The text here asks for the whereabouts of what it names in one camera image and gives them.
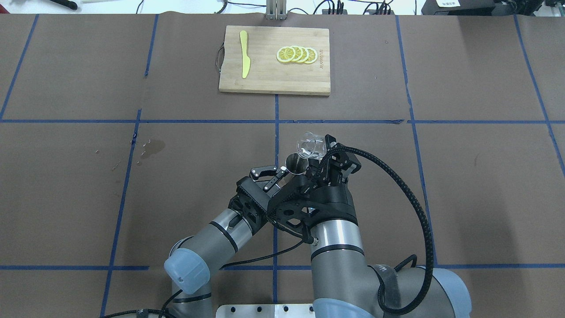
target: knife blade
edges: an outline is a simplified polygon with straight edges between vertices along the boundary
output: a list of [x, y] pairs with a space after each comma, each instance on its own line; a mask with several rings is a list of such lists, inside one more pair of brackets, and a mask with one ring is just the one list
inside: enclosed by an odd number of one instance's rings
[[251, 67], [251, 59], [247, 56], [247, 31], [242, 30], [240, 32], [240, 41], [241, 41], [241, 56], [242, 56], [242, 63], [241, 63], [241, 77], [246, 78], [249, 74], [249, 68]]

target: white label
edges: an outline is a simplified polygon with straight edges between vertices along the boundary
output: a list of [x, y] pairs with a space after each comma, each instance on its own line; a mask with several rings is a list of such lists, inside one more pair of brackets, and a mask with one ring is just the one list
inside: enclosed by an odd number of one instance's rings
[[459, 0], [436, 0], [440, 8], [460, 7]]

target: wooden cutting board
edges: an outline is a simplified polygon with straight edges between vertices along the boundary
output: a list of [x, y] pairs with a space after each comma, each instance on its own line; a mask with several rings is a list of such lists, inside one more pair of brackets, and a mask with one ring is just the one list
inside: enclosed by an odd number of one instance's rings
[[[242, 30], [247, 31], [247, 54], [251, 59], [245, 79], [241, 76]], [[279, 62], [277, 51], [291, 45], [314, 48], [318, 60], [310, 65]], [[228, 25], [224, 49], [221, 92], [328, 96], [331, 91], [328, 29]]]

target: sliced lemon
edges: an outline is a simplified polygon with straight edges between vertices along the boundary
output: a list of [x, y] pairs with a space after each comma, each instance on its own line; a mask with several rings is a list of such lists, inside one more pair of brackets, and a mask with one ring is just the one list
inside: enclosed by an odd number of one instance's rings
[[300, 47], [300, 49], [301, 49], [302, 51], [304, 51], [304, 55], [302, 56], [301, 59], [299, 59], [299, 60], [296, 61], [296, 62], [297, 62], [297, 63], [304, 63], [305, 61], [308, 60], [308, 57], [310, 56], [310, 52], [309, 52], [306, 48], [304, 48], [304, 47], [302, 47], [302, 46]]
[[294, 58], [292, 59], [292, 61], [296, 62], [296, 61], [302, 59], [302, 57], [304, 56], [304, 51], [301, 49], [301, 46], [293, 45], [292, 48], [296, 52], [294, 54]]
[[292, 61], [295, 54], [296, 51], [294, 50], [294, 48], [292, 48], [291, 46], [283, 46], [277, 52], [277, 59], [279, 60], [279, 62], [288, 63]]
[[318, 51], [313, 48], [306, 48], [306, 50], [308, 51], [308, 59], [304, 61], [304, 64], [312, 64], [316, 62], [318, 59]]

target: white mounting bracket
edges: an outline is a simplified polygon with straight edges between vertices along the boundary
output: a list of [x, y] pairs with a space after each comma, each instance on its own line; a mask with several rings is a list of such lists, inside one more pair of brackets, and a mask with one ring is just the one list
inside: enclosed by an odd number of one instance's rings
[[216, 318], [316, 318], [312, 304], [222, 305]]
[[286, 20], [286, 0], [267, 0], [267, 20]]

